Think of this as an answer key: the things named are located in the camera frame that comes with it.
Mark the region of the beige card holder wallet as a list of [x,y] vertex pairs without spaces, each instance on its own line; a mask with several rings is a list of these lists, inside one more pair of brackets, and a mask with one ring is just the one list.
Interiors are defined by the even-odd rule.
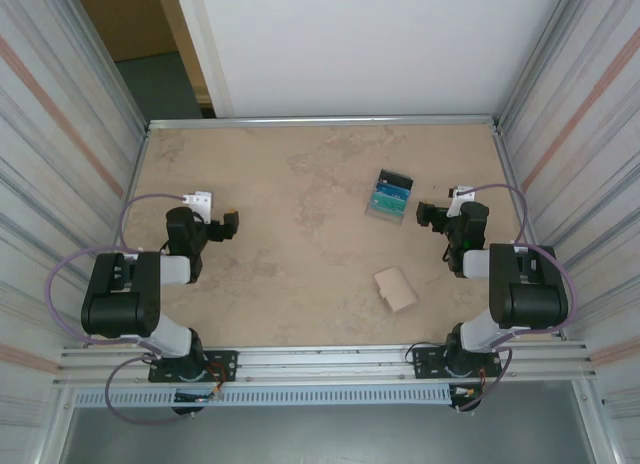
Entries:
[[399,267],[376,273],[374,281],[381,299],[392,312],[399,312],[418,302],[417,294]]

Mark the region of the teal credit card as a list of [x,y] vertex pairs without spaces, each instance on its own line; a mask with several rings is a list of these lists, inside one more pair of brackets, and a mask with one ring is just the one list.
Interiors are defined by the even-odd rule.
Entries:
[[374,191],[369,200],[369,205],[377,211],[390,215],[402,215],[406,211],[408,197],[399,194],[387,194],[382,191]]

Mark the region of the black credit card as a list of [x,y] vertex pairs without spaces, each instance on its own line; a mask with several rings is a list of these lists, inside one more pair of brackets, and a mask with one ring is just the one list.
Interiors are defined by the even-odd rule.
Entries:
[[406,189],[407,191],[411,191],[413,187],[413,180],[410,177],[387,169],[380,170],[378,182]]

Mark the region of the clear acrylic card stand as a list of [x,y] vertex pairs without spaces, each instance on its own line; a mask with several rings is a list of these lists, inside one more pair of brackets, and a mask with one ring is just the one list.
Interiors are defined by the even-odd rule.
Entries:
[[384,220],[384,221],[387,221],[387,222],[390,222],[390,223],[393,223],[393,224],[396,224],[396,225],[401,225],[401,224],[402,224],[402,221],[403,221],[403,219],[404,219],[404,216],[405,216],[405,214],[406,214],[407,208],[409,207],[409,200],[410,200],[410,196],[411,196],[411,191],[412,191],[412,189],[411,189],[411,191],[410,191],[410,196],[409,196],[409,199],[408,199],[408,203],[407,203],[407,207],[406,207],[406,211],[405,211],[405,213],[404,213],[404,214],[402,214],[402,215],[390,215],[390,214],[387,214],[387,213],[384,213],[384,212],[380,212],[380,211],[374,210],[374,209],[369,205],[369,200],[370,200],[370,198],[371,198],[371,195],[372,195],[372,194],[373,194],[373,192],[375,191],[375,187],[376,187],[376,183],[377,183],[377,182],[378,182],[378,178],[377,178],[377,180],[376,180],[376,181],[375,181],[375,183],[374,183],[374,186],[373,186],[372,192],[371,192],[370,197],[369,197],[369,199],[368,199],[368,201],[367,201],[367,206],[366,206],[365,214],[366,214],[366,215],[368,215],[369,217],[372,217],[372,218],[381,219],[381,220]]

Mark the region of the brown wooden door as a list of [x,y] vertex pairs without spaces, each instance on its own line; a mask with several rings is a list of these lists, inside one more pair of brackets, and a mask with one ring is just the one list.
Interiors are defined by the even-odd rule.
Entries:
[[160,0],[79,0],[115,62],[177,51]]

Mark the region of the aluminium table side rail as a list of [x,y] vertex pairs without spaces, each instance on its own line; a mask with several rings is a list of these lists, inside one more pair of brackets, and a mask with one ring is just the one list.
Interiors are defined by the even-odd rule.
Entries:
[[[563,266],[557,261],[557,259],[552,256],[547,250],[542,249],[540,246],[536,245],[533,242],[533,231],[529,225],[529,211],[528,204],[526,201],[526,196],[522,191],[520,185],[517,182],[515,177],[515,171],[512,168],[510,158],[507,154],[506,145],[504,143],[504,139],[501,133],[494,129],[492,132],[492,138],[496,147],[496,152],[499,157],[499,161],[503,170],[507,190],[510,192],[511,200],[513,204],[513,208],[518,219],[520,225],[520,231],[522,236],[516,239],[516,246],[525,248],[528,250],[532,250],[537,254],[537,258],[540,261],[540,266],[542,264],[548,264],[554,271],[556,271],[560,277],[560,287],[563,291],[565,291],[565,281],[569,280],[569,297],[570,301],[572,300],[572,295],[575,292],[575,286],[573,281],[570,279],[570,276],[563,268]],[[510,341],[514,338],[521,338],[525,335],[542,335],[542,334],[558,334],[561,333],[562,329],[566,327],[570,323],[570,319],[572,318],[571,302],[568,302],[568,314],[566,319],[552,327],[547,327],[544,329],[524,329],[520,331],[511,331],[508,334],[496,339],[491,343],[491,346],[494,348],[502,347],[506,342]]]

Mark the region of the aluminium table end rail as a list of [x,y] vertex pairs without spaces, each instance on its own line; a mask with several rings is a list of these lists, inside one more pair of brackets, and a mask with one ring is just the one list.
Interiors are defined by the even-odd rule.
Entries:
[[408,126],[408,125],[493,125],[491,115],[398,115],[398,116],[323,116],[323,117],[266,117],[216,119],[152,120],[150,130],[159,129],[251,129],[291,127],[340,126]]

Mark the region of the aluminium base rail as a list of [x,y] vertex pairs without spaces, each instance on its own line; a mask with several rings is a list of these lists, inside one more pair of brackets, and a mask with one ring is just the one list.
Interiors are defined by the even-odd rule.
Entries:
[[[505,382],[593,380],[596,371],[582,342],[518,340]],[[235,386],[351,385],[409,383],[415,379],[406,345],[240,347],[225,377]],[[56,387],[96,388],[116,365],[137,357],[128,347],[93,347],[62,352]]]

